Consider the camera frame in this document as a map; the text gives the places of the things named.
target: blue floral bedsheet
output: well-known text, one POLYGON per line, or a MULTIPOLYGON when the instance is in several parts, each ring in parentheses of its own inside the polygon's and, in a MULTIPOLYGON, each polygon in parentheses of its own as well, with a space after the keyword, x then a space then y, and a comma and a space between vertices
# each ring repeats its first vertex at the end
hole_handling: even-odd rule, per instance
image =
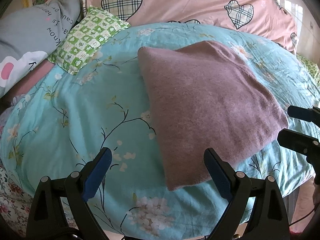
MULTIPOLYGON (((142 46, 178 49, 204 40, 238 52, 284 111, 291 104, 319 104, 320 91, 296 57, 265 38, 197 24, 131 27, 104 44, 76 76, 55 66, 15 106, 0 145, 10 179, 33 195, 42 176, 66 177, 103 146, 109 147, 111 168, 88 202, 104 230, 141 239, 208 235, 227 203, 212 181, 167 190, 137 62, 142 46)), ((315 125, 288 119, 290 129, 318 136, 315 125)), ((237 169, 249 177, 273 175, 283 196, 313 174, 304 156, 276 141, 237 169)), ((67 201, 63 203, 72 218, 67 201)), ((248 220, 252 205, 250 199, 243 221, 248 220)))

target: small green pillow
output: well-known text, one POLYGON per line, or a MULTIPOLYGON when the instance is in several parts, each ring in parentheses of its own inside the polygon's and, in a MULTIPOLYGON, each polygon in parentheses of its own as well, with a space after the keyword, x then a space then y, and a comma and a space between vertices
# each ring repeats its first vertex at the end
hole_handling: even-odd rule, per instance
POLYGON ((68 33, 48 60, 76 75, 101 45, 129 27, 128 22, 91 5, 85 18, 68 33))
POLYGON ((297 59, 301 62, 301 64, 308 70, 310 75, 316 81, 318 87, 320 87, 320 70, 316 63, 306 59, 305 57, 297 54, 297 59))

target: pink oval print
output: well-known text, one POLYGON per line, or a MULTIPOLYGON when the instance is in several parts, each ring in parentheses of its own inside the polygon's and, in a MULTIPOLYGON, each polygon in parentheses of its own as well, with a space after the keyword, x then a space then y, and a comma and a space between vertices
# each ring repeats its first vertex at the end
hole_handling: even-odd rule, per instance
POLYGON ((8 62, 7 64, 5 64, 1 71, 1 78, 3 80, 7 80, 12 70, 13 70, 13 64, 11 62, 8 62))

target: mauve folded cloth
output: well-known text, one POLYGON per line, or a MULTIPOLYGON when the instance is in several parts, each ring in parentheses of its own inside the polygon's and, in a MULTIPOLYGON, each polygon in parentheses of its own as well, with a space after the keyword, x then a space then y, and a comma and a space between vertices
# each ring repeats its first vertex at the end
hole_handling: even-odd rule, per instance
POLYGON ((138 60, 169 190, 210 179, 205 149, 235 166, 288 127, 275 97, 219 42, 178 50, 142 47, 138 60))

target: metal rivet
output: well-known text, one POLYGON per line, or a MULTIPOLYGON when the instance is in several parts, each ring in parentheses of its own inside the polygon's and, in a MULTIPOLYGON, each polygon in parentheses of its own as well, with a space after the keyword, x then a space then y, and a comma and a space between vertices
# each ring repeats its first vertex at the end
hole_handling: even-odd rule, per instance
POLYGON ((47 182, 47 181, 48 181, 48 179, 49 179, 49 177, 48 177, 48 176, 44 176, 44 177, 42 177, 42 178, 41 178, 41 182, 47 182))
POLYGON ((239 177, 239 178, 244 178, 244 173, 243 173, 242 171, 238 171, 238 172, 236 173, 236 175, 237 175, 237 177, 239 177))
POLYGON ((76 178, 80 175, 79 171, 74 171, 73 173, 71 173, 71 177, 72 178, 76 178))
POLYGON ((275 178, 272 177, 272 176, 268 176, 268 180, 269 180, 270 182, 274 182, 274 181, 275 181, 275 178))

